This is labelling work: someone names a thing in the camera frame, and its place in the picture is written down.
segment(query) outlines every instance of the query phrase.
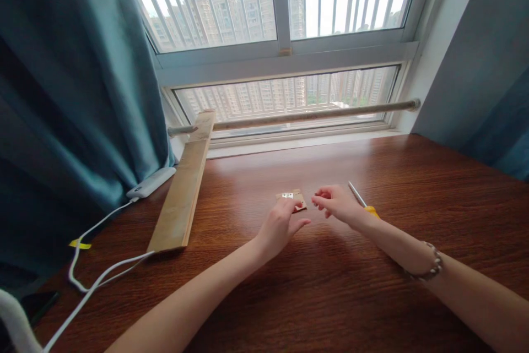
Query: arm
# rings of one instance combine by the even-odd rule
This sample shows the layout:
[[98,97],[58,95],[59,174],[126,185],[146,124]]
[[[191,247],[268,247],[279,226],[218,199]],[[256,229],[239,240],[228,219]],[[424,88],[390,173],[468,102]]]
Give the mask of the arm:
[[[431,249],[399,228],[365,211],[339,186],[322,187],[312,198],[352,229],[372,240],[412,274],[428,272]],[[529,302],[462,263],[441,254],[443,267],[424,282],[450,310],[496,351],[529,351]]]
[[258,235],[173,292],[120,336],[107,352],[180,352],[219,303],[275,257],[310,220],[291,220],[301,202],[281,199]]

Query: person's left hand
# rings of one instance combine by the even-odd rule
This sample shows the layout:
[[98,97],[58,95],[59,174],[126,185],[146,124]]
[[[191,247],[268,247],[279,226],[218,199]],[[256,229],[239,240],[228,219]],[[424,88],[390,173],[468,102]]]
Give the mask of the person's left hand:
[[281,252],[294,234],[303,226],[310,223],[310,219],[301,218],[291,220],[290,216],[295,207],[303,206],[299,200],[281,198],[270,210],[268,218],[261,226],[254,238],[255,242],[264,250],[268,259],[272,259]]

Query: teal curtain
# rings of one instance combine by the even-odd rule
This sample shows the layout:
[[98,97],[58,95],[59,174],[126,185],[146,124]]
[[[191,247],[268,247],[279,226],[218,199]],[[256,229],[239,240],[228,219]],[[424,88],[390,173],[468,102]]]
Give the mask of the teal curtain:
[[529,68],[461,152],[529,182]]
[[0,0],[1,286],[174,164],[149,46],[136,0]]

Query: white cord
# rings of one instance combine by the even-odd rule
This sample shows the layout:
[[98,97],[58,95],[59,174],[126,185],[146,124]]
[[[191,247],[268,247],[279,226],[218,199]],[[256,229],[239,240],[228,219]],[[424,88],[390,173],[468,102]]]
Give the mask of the white cord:
[[15,350],[19,353],[41,353],[42,348],[35,339],[28,318],[20,303],[8,292],[0,290],[0,317]]
[[[138,197],[135,197],[135,198],[132,198],[130,202],[128,202],[127,204],[124,204],[123,206],[121,207],[118,207],[117,209],[115,209],[114,211],[110,212],[106,217],[104,217],[101,221],[99,221],[97,224],[95,224],[94,226],[92,226],[89,230],[87,230],[85,233],[83,233],[78,239],[77,239],[77,244],[75,246],[75,254],[73,255],[73,261],[72,261],[72,264],[70,265],[70,269],[68,270],[68,280],[70,280],[70,283],[72,283],[74,286],[77,287],[77,289],[80,291],[80,292],[83,292],[83,293],[87,293],[89,290],[81,284],[81,282],[79,280],[77,280],[75,278],[75,276],[73,275],[73,270],[75,268],[75,264],[77,263],[77,259],[79,258],[79,251],[80,251],[80,244],[81,244],[81,240],[87,235],[89,234],[90,232],[92,232],[94,229],[96,229],[99,225],[101,225],[103,222],[105,222],[112,214],[114,214],[116,211],[119,211],[123,208],[125,208],[126,206],[132,204],[132,203],[135,203],[138,201]],[[125,270],[124,272],[120,273],[119,275],[117,276],[121,276],[122,274],[124,273],[127,273],[129,270],[132,270],[136,265],[134,265],[133,267],[130,267],[129,269]],[[103,284],[106,284],[108,283],[110,280],[113,280],[115,279],[117,276],[114,276],[113,278],[107,280],[106,282],[104,282]]]
[[[147,257],[151,256],[152,254],[154,254],[154,251],[150,251],[146,254],[142,254],[140,256],[137,256],[137,257],[134,257],[134,258],[130,258],[130,259],[125,259],[121,262],[118,262],[117,264],[114,264],[112,265],[111,267],[109,267],[106,271],[104,271],[99,277],[98,279],[95,281],[94,285],[90,288],[90,290],[88,290],[87,294],[83,297],[83,299],[81,300],[81,302],[79,302],[79,305],[77,305],[77,307],[74,309],[74,311],[70,314],[70,316],[68,316],[68,318],[66,319],[66,321],[62,324],[62,326],[59,328],[59,330],[55,333],[55,335],[53,336],[53,338],[50,339],[50,341],[48,342],[48,344],[46,345],[46,347],[44,348],[43,352],[44,353],[48,353],[50,351],[50,349],[53,347],[53,345],[55,344],[55,342],[57,341],[57,339],[59,339],[59,337],[61,336],[61,334],[64,332],[64,330],[66,329],[66,327],[69,326],[69,324],[72,322],[72,320],[74,319],[74,317],[77,315],[77,313],[79,313],[79,311],[83,308],[84,304],[88,301],[88,299],[90,299],[90,296],[94,293],[94,291],[99,287],[99,284],[101,283],[101,281],[105,278],[105,276],[107,276],[108,273],[112,272],[114,269],[120,267],[121,265],[124,265],[126,263],[129,263],[129,262],[134,262],[135,260],[140,260],[143,261],[144,259],[146,259]],[[130,269],[127,269],[126,271],[120,273],[119,275],[116,275],[112,278],[110,278],[109,280],[107,280],[105,283],[108,283],[110,280],[122,275],[123,273],[126,273],[127,271],[129,271]]]

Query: forearm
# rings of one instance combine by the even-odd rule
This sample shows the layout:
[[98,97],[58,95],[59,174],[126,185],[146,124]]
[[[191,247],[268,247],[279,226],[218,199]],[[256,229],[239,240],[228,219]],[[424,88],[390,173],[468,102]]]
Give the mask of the forearm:
[[254,240],[248,242],[164,299],[107,351],[184,350],[226,295],[268,259]]
[[[357,230],[412,274],[433,267],[431,248],[370,214]],[[442,272],[424,283],[480,338],[498,351],[529,351],[529,302],[462,263],[441,254]]]

